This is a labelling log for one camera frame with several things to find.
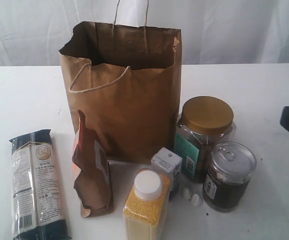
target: white pill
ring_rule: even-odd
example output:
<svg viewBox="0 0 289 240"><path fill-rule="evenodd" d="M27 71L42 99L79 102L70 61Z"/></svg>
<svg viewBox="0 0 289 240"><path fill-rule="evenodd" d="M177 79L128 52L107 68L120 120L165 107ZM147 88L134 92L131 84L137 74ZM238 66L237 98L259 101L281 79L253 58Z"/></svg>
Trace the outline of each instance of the white pill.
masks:
<svg viewBox="0 0 289 240"><path fill-rule="evenodd" d="M189 188L185 188L182 192L182 196L184 199L186 200L190 200L191 199L191 191L189 190Z"/></svg>
<svg viewBox="0 0 289 240"><path fill-rule="evenodd" d="M203 202L202 198L198 194L193 194L190 203L194 207L198 207Z"/></svg>

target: white bottle cap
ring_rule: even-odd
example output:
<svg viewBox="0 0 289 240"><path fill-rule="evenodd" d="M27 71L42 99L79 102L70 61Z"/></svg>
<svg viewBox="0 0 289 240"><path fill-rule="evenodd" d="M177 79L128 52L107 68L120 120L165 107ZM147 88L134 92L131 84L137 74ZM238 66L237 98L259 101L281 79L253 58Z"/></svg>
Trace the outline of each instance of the white bottle cap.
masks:
<svg viewBox="0 0 289 240"><path fill-rule="evenodd" d="M160 176L151 170L139 172L134 179L133 186L135 195L143 200L154 200L163 190Z"/></svg>
<svg viewBox="0 0 289 240"><path fill-rule="evenodd" d="M198 207L202 203L202 199L198 194L193 194L190 203L194 207Z"/></svg>
<svg viewBox="0 0 289 240"><path fill-rule="evenodd" d="M182 196L184 199L186 200L190 200L191 199L191 191L189 190L189 188L185 188L182 192Z"/></svg>

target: round logo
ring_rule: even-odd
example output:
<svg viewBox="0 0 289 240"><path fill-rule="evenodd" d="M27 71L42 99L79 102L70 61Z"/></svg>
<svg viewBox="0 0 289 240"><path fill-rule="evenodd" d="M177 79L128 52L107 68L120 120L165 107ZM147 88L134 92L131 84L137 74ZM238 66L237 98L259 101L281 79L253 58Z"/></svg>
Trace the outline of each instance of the round logo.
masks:
<svg viewBox="0 0 289 240"><path fill-rule="evenodd" d="M51 156L51 151L47 146L40 146L35 150L35 155L40 160L47 160Z"/></svg>

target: paper bag handle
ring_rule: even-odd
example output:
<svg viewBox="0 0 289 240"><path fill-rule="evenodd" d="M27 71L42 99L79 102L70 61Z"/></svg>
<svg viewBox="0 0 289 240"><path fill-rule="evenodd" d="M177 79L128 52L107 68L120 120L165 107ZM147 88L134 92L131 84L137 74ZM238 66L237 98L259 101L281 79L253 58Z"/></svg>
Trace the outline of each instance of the paper bag handle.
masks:
<svg viewBox="0 0 289 240"><path fill-rule="evenodd" d="M120 0L118 0L118 3L116 5L115 9L115 16L114 21L112 24L112 32L115 32L115 25L117 21L117 15L118 15L118 7L120 4ZM145 9L145 20L144 20L144 26L143 26L143 35L144 35L144 44L145 44L145 53L148 53L148 44L147 44L147 20L148 20L148 9L149 9L149 0L146 0L146 9Z"/></svg>
<svg viewBox="0 0 289 240"><path fill-rule="evenodd" d="M72 94L83 94L83 93L93 92L93 91L96 91L96 90L99 90L99 89L104 89L104 88L109 87L109 86L115 84L116 82L118 82L118 81L126 74L126 72L130 69L130 66L127 66L127 67L125 68L125 70L123 71L123 73L122 73L116 80L114 80L114 81L112 81L112 82L110 82L110 83L107 83L107 84L105 84L105 85L97 86L97 87L92 87L92 88L88 88L88 89L84 89L84 90L79 90L79 91L73 90L73 87L74 87L75 83L77 82L80 74L84 71L84 69L85 69L87 66L89 66L89 67L90 67L90 70L91 70L91 68L92 68L91 63L86 63L86 64L84 64L84 65L82 66L82 68L79 70L79 72L77 73L77 75L73 78L72 83L70 84L70 86L69 86L69 88L68 88L69 93L72 93Z"/></svg>

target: gold lid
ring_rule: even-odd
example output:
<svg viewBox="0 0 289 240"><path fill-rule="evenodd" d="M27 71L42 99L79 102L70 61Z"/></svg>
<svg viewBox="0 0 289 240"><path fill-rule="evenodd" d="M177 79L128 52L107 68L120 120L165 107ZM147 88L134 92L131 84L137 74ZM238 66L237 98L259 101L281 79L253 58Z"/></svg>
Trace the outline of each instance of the gold lid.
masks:
<svg viewBox="0 0 289 240"><path fill-rule="evenodd" d="M212 96L196 96L186 101L182 108L183 123L198 134L223 134L233 119L231 107Z"/></svg>

